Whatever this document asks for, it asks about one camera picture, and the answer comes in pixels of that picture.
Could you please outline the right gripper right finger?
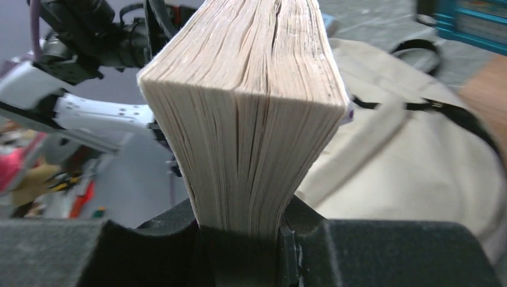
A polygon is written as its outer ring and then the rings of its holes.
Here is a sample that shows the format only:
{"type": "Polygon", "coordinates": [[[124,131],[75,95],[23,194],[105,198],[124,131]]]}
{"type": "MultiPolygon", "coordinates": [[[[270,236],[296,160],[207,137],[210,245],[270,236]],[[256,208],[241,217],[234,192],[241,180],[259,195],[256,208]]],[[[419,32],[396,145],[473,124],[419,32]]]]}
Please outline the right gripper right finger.
{"type": "Polygon", "coordinates": [[[432,221],[334,220],[298,197],[279,230],[279,286],[499,286],[476,238],[432,221]]]}

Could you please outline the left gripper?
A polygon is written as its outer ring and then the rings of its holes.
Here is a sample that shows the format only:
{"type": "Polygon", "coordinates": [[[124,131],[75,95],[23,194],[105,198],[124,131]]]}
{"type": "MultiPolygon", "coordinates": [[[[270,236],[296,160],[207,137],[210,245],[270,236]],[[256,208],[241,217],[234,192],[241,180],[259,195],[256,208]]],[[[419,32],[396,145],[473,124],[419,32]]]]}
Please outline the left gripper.
{"type": "Polygon", "coordinates": [[[121,41],[115,69],[142,68],[176,35],[197,11],[185,5],[142,1],[119,11],[121,41]]]}

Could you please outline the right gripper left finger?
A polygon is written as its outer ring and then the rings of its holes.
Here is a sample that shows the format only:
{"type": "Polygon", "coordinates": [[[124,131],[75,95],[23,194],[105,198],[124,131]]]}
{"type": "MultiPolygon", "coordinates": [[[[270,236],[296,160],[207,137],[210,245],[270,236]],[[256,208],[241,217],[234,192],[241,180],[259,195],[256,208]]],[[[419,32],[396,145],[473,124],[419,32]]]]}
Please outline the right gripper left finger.
{"type": "Polygon", "coordinates": [[[102,219],[3,219],[2,286],[185,286],[197,224],[184,200],[138,228],[102,219]]]}

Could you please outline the purple treehouse book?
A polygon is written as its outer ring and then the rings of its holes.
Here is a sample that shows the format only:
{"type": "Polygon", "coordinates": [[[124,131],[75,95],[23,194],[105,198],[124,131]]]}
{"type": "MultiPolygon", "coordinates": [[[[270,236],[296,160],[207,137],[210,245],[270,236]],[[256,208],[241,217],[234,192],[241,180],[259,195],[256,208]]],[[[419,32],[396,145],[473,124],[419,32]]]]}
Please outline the purple treehouse book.
{"type": "Polygon", "coordinates": [[[138,86],[197,222],[261,240],[350,113],[317,1],[205,1],[138,86]]]}

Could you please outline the beige canvas backpack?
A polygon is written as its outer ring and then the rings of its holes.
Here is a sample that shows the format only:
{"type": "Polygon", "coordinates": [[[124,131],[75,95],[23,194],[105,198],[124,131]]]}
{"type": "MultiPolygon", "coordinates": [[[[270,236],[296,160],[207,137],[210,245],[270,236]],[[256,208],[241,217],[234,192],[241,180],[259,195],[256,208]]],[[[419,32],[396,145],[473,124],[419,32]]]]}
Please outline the beige canvas backpack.
{"type": "Polygon", "coordinates": [[[297,196],[327,218],[450,221],[490,262],[506,252],[506,173],[483,137],[444,115],[470,114],[451,89],[365,42],[331,39],[355,106],[297,196]]]}

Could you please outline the light blue book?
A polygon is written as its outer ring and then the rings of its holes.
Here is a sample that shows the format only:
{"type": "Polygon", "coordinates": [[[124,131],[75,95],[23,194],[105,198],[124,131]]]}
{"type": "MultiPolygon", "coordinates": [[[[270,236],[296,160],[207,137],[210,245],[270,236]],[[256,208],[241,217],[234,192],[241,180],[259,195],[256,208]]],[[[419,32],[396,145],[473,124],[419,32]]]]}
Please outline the light blue book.
{"type": "Polygon", "coordinates": [[[333,36],[339,30],[339,22],[338,20],[331,15],[322,13],[323,23],[325,25],[326,34],[328,36],[333,36]]]}

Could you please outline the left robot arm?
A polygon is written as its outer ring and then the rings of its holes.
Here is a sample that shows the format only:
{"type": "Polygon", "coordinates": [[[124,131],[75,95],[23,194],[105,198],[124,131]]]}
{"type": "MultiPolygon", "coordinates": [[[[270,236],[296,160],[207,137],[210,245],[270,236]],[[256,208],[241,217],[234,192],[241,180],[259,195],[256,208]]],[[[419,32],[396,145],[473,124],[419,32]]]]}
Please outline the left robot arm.
{"type": "Polygon", "coordinates": [[[145,66],[201,6],[200,1],[140,1],[116,13],[107,1],[29,1],[32,55],[1,74],[1,114],[114,154],[119,144],[95,129],[143,135],[165,144],[147,105],[103,102],[71,94],[103,78],[100,69],[145,66]]]}

